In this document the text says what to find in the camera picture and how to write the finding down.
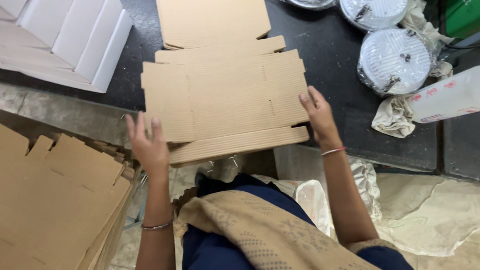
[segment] plastic-wrapped round object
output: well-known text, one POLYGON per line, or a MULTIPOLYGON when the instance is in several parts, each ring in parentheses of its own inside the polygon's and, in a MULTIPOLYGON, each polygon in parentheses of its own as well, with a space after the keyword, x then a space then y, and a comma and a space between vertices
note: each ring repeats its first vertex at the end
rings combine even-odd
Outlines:
POLYGON ((360 80, 380 94, 412 93, 433 66, 432 44, 428 37, 407 29, 369 33, 360 50, 360 80))
POLYGON ((324 10, 333 7, 335 6, 335 1, 336 0, 287 0, 287 2, 309 10, 324 10))
POLYGON ((367 31, 392 28, 407 13, 408 0, 340 0, 345 17, 367 31))

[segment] white folded box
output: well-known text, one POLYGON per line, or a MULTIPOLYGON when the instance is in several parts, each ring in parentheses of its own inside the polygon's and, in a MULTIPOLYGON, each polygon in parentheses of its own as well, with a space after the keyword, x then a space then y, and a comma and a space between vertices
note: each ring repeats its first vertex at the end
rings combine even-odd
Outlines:
POLYGON ((73 0, 31 0, 18 19, 0 21, 0 43, 51 48, 73 0))
POLYGON ((0 41, 0 56, 44 66, 77 68, 91 82, 121 9, 119 0, 74 0, 53 48, 2 45, 0 41))
POLYGON ((79 82, 71 79, 66 79, 52 74, 47 74, 38 71, 19 69, 25 75, 35 77, 44 81, 74 87, 82 90, 88 90, 98 93, 105 93, 107 91, 113 72, 117 66, 125 42, 127 41, 130 29, 132 27, 132 20, 125 10, 122 10, 117 21, 113 34, 107 45, 107 49, 102 57, 100 66, 91 83, 79 82))
POLYGON ((0 0, 0 19, 16 20, 27 0, 0 0))

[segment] crumpled cloth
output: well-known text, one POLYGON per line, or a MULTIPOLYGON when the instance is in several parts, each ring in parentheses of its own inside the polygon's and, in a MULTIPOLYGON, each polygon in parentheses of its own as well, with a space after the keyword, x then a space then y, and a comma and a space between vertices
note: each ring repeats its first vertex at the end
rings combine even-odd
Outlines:
POLYGON ((404 28, 417 31, 434 40, 441 40, 447 44, 452 42, 455 38, 441 35, 438 33, 438 28, 434 28, 432 23, 427 22, 425 15, 423 15, 426 4, 427 2, 424 0, 410 1, 407 14, 400 21, 400 24, 404 28))
POLYGON ((438 81, 444 80, 453 75, 453 66, 449 62, 441 61, 438 63, 437 67, 432 69, 428 76, 437 77, 438 81))
POLYGON ((394 96, 382 101, 372 121, 372 128, 397 138, 405 138, 412 133, 415 129, 412 124, 414 112, 407 103, 411 96, 394 96))

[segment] hand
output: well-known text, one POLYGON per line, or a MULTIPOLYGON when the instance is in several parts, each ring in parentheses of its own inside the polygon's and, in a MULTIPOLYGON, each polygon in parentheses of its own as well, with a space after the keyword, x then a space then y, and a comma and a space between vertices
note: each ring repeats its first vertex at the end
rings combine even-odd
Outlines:
POLYGON ((138 113, 137 126, 130 115, 127 117, 128 137, 132 144, 132 150, 138 161, 143 165, 150 180, 165 179, 168 183, 168 146, 162 133, 162 125, 157 117, 152 118, 153 139, 145 136, 144 113, 138 113))
POLYGON ((308 87, 308 92, 312 96, 313 102, 305 94, 300 94, 299 98, 308 113, 315 141, 323 152, 341 148, 343 144, 333 120, 330 104, 313 86, 308 87))

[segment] black table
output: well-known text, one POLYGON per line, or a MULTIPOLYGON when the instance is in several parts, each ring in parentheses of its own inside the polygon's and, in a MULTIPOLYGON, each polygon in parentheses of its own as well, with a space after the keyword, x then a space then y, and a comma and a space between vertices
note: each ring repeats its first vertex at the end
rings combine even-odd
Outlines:
MULTIPOLYGON (((480 64, 480 49, 462 55, 454 74, 480 64)), ((442 174, 478 183, 480 181, 480 113, 443 120, 442 174)))
MULTIPOLYGON (((131 14, 134 27, 106 94, 55 85, 8 71, 0 71, 0 81, 107 106, 144 110, 140 88, 142 62, 154 61, 154 52, 163 48, 156 4, 155 0, 122 0, 122 3, 131 14)), ((382 100, 357 76, 364 37, 360 30, 348 23, 336 7, 313 12, 279 0, 266 0, 266 5, 272 25, 268 37, 283 35, 286 50, 299 50, 307 83, 317 87, 330 102, 350 155, 413 170, 435 170, 435 123, 417 125, 414 133, 404 139, 371 128, 382 100)), ((313 140, 306 144, 316 146, 313 140)))

